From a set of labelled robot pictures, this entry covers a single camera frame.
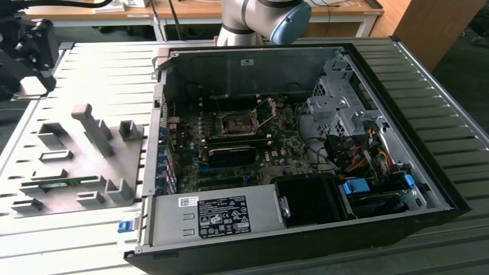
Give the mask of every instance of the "warning label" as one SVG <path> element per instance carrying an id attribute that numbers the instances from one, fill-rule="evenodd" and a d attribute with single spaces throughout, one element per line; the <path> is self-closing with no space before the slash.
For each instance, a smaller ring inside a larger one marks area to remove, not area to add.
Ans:
<path id="1" fill-rule="evenodd" d="M 249 232 L 245 196 L 198 201 L 198 236 L 202 239 Z"/>

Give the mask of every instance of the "red wire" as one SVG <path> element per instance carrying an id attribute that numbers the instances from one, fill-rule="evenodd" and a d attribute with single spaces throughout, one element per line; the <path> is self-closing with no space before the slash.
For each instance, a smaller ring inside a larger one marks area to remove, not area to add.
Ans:
<path id="1" fill-rule="evenodd" d="M 385 155 L 387 156 L 387 171 L 390 173 L 390 166 L 391 166 L 391 160 L 390 160 L 390 156 L 389 156 L 389 153 L 387 152 L 383 152 Z"/>
<path id="2" fill-rule="evenodd" d="M 358 147 L 354 149 L 354 151 L 353 151 L 353 160 L 354 160 L 354 157 L 357 156 L 358 150 L 359 150 L 361 148 L 363 148 L 363 147 L 358 146 Z"/>

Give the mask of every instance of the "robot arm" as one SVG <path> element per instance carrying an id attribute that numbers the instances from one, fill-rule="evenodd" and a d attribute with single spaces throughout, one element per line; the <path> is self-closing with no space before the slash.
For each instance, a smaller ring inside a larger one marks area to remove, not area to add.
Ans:
<path id="1" fill-rule="evenodd" d="M 53 23 L 45 19 L 26 20 L 21 10 L 33 6 L 76 6 L 97 8 L 112 0 L 100 3 L 82 3 L 58 0 L 13 1 L 2 0 L 0 6 L 0 100 L 18 94 L 20 82 L 36 77 L 49 93 L 56 87 L 50 74 L 58 58 Z"/>
<path id="2" fill-rule="evenodd" d="M 302 0 L 225 0 L 217 45 L 253 45 L 255 34 L 274 44 L 289 44 L 302 34 L 310 14 Z"/>

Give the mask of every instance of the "table leg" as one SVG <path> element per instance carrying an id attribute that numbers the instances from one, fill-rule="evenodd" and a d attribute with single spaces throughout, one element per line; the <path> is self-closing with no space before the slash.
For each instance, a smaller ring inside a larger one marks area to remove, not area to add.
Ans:
<path id="1" fill-rule="evenodd" d="M 375 24 L 377 15 L 366 15 L 363 21 L 359 23 L 355 37 L 367 37 Z"/>

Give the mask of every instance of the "blue latch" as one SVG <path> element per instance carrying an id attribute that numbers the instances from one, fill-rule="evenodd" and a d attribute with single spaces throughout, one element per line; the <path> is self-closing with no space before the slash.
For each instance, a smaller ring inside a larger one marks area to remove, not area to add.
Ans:
<path id="1" fill-rule="evenodd" d="M 413 187 L 413 185 L 414 185 L 414 179 L 413 179 L 413 176 L 411 176 L 411 175 L 409 175 L 409 174 L 405 174 L 403 179 L 405 179 L 405 181 L 407 182 L 409 186 L 410 186 L 410 187 Z"/>
<path id="2" fill-rule="evenodd" d="M 120 221 L 117 233 L 125 233 L 134 231 L 134 221 Z"/>
<path id="3" fill-rule="evenodd" d="M 346 195 L 370 191 L 370 187 L 367 186 L 365 179 L 349 179 L 342 184 L 342 189 L 345 190 Z"/>

